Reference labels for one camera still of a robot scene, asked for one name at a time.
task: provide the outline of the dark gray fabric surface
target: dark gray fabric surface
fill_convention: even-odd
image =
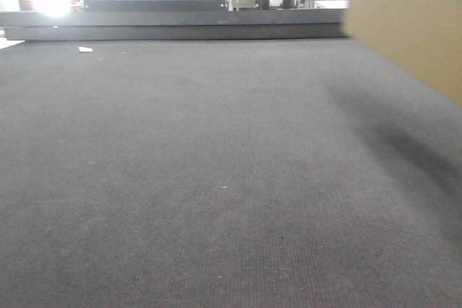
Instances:
[[[462,307],[461,134],[351,40],[0,50],[0,305]]]

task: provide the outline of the white paper scrap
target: white paper scrap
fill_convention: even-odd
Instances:
[[[93,52],[92,48],[79,46],[80,53],[91,53]]]

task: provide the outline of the carpeted floor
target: carpeted floor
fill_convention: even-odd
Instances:
[[[5,48],[0,159],[2,307],[462,307],[462,110],[351,40]]]

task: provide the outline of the cardboard box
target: cardboard box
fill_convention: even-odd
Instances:
[[[461,0],[351,0],[344,30],[462,107]]]

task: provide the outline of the beige panel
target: beige panel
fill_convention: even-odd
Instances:
[[[462,0],[351,0],[344,29],[462,107]]]

